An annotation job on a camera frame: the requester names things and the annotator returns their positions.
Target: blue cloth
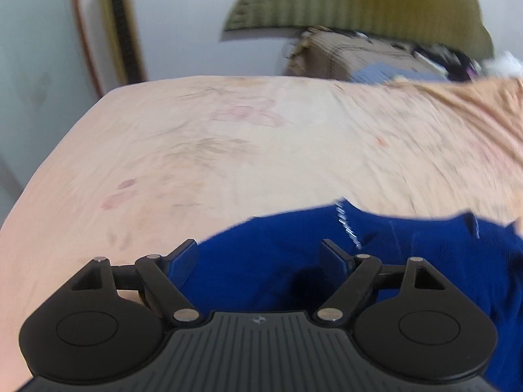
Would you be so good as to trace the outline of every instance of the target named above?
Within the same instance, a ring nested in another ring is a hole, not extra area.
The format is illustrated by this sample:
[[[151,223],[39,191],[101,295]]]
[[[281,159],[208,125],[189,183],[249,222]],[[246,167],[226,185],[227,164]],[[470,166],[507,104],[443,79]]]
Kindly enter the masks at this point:
[[[361,84],[381,84],[386,81],[390,81],[397,76],[402,76],[406,79],[417,81],[448,81],[444,76],[438,75],[436,73],[417,72],[410,69],[401,69],[395,66],[387,65],[383,62],[378,62],[373,65],[367,65],[362,69],[354,72],[350,77],[350,82],[358,82]]]
[[[338,222],[335,205],[253,218],[199,245],[200,261],[181,291],[204,313],[314,311],[334,291],[319,268],[321,240],[385,264],[422,256],[495,323],[498,346],[486,379],[503,392],[522,391],[523,240],[512,226],[471,214],[422,221],[365,213],[347,201],[343,208],[361,250]]]

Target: logo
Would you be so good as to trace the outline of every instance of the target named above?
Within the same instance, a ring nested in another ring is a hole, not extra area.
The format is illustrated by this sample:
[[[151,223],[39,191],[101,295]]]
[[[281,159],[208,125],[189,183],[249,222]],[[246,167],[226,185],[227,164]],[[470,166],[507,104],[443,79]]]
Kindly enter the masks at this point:
[[[255,316],[253,319],[252,319],[252,322],[255,322],[256,324],[258,324],[258,326],[260,326],[261,324],[263,324],[265,321],[267,321],[267,318],[261,316],[261,315],[257,315]]]

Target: door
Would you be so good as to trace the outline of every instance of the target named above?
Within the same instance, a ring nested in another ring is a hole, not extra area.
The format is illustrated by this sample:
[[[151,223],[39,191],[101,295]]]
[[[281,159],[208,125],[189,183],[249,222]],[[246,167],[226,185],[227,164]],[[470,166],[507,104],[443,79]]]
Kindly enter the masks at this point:
[[[71,2],[0,0],[0,159],[20,188],[97,101]]]

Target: bed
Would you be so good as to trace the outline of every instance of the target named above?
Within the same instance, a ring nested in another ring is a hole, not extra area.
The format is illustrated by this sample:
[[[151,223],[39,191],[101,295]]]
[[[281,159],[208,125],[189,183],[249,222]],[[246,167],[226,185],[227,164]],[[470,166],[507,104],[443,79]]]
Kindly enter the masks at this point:
[[[0,231],[0,391],[30,376],[17,344],[24,319],[95,255],[132,263],[341,196],[379,214],[471,209],[513,221],[523,214],[522,108],[518,79],[193,77],[112,91]]]

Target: ridged grip surface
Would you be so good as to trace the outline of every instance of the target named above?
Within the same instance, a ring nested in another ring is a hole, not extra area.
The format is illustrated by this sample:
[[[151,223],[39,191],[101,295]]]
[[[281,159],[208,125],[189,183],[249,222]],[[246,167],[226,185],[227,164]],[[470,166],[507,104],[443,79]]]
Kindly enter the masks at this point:
[[[197,329],[173,333],[147,367],[90,386],[37,377],[23,392],[493,392],[476,377],[419,385],[381,372],[341,329],[312,324],[304,313],[216,313]]]

